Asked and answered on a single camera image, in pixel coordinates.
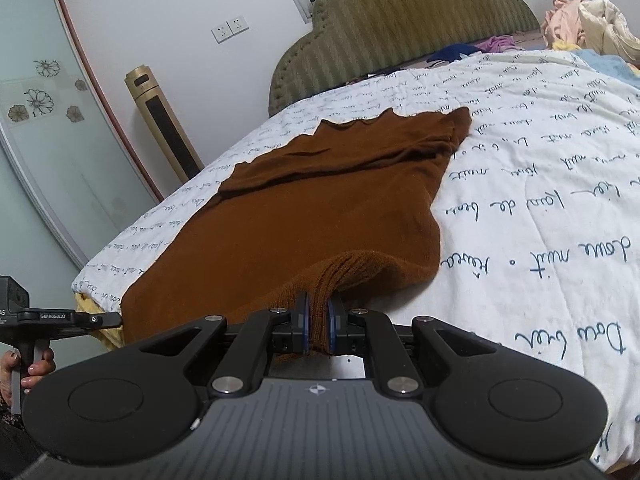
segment white bed sheet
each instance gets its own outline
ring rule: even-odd
[[[105,311],[237,162],[311,134],[321,118],[468,106],[472,131],[431,210],[440,272],[372,302],[395,323],[430,314],[584,375],[609,407],[592,460],[640,459],[640,94],[568,52],[469,57],[291,105],[121,233],[73,284]],[[356,360],[331,374],[358,375]]]

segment yellow fabric under bed sheet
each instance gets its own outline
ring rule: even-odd
[[[86,298],[84,295],[78,293],[76,293],[75,296],[76,305],[80,312],[86,312],[88,314],[104,314],[104,310],[97,306],[91,298]],[[124,346],[124,331],[122,330],[122,327],[97,330],[92,333],[92,336],[97,338],[110,351]]]

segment brown sweater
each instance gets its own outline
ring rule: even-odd
[[[122,298],[127,342],[209,314],[243,321],[311,299],[310,336],[326,348],[334,290],[366,299],[430,280],[440,261],[431,202],[466,137],[448,115],[322,121],[312,136],[237,164],[218,193]]]

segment headboard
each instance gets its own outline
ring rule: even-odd
[[[312,31],[273,73],[269,115],[451,43],[538,27],[522,0],[316,0]]]

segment power outlet panel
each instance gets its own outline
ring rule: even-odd
[[[231,29],[231,33],[233,35],[239,34],[240,32],[247,30],[249,25],[247,25],[244,16],[236,16],[232,20],[226,22],[229,28]]]
[[[227,22],[221,23],[220,25],[212,28],[211,31],[213,32],[213,37],[216,38],[218,43],[222,43],[233,36],[231,28]]]

